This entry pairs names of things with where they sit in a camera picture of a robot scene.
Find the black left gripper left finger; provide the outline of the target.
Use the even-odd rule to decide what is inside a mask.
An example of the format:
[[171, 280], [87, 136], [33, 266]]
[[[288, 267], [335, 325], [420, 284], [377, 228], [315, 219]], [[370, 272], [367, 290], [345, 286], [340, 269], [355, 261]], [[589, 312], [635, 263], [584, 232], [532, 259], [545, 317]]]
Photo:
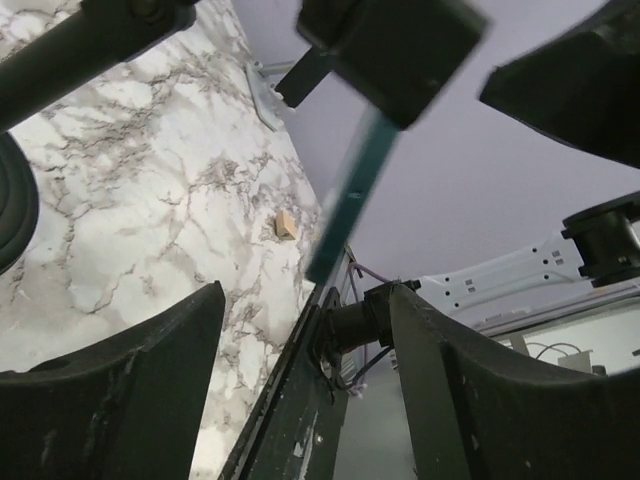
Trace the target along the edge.
[[221, 336], [207, 284], [81, 350], [1, 375], [4, 479], [186, 479]]

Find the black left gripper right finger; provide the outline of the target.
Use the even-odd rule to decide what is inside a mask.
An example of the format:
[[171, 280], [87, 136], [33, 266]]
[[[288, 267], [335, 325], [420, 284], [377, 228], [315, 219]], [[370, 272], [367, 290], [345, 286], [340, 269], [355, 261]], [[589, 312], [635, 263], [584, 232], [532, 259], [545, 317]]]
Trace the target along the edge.
[[405, 286], [389, 296], [421, 479], [635, 479], [639, 373], [576, 372], [517, 353]]

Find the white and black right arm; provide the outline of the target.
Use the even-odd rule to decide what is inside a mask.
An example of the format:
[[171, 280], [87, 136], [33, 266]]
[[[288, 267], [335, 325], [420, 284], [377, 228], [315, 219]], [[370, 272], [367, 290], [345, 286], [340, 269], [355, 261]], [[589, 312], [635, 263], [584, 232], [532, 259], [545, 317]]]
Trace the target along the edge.
[[[84, 1], [1, 64], [1, 127], [9, 130], [196, 18], [191, 1]], [[297, 20], [312, 49], [371, 104], [306, 270], [327, 281], [400, 132], [414, 123], [479, 43], [484, 17], [462, 1], [306, 1]], [[424, 277], [420, 293], [450, 314], [546, 284], [602, 287], [636, 277], [639, 197], [567, 218], [527, 250]]]

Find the black round-base phone stand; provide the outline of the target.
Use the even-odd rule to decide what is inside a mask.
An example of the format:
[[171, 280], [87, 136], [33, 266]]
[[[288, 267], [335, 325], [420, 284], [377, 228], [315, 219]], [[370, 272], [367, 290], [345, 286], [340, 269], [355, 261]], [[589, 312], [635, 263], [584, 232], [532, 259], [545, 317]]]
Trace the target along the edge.
[[409, 128], [480, 42], [488, 20], [468, 1], [304, 1], [310, 48], [275, 90], [298, 107], [330, 73]]

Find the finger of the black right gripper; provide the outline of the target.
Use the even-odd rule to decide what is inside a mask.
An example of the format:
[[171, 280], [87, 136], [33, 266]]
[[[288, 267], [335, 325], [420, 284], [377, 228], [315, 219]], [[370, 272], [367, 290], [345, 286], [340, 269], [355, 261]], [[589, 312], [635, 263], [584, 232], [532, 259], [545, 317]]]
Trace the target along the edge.
[[80, 9], [1, 61], [7, 131], [196, 20], [194, 1], [82, 1]]
[[638, 167], [638, 2], [609, 1], [497, 67], [479, 99], [557, 142]]

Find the teal smartphone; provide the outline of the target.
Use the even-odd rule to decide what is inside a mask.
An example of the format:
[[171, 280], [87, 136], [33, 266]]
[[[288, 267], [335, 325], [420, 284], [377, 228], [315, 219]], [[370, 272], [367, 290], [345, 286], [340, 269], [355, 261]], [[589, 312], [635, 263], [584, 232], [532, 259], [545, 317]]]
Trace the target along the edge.
[[325, 283], [342, 256], [400, 130], [376, 107], [364, 111], [328, 191], [305, 277]]

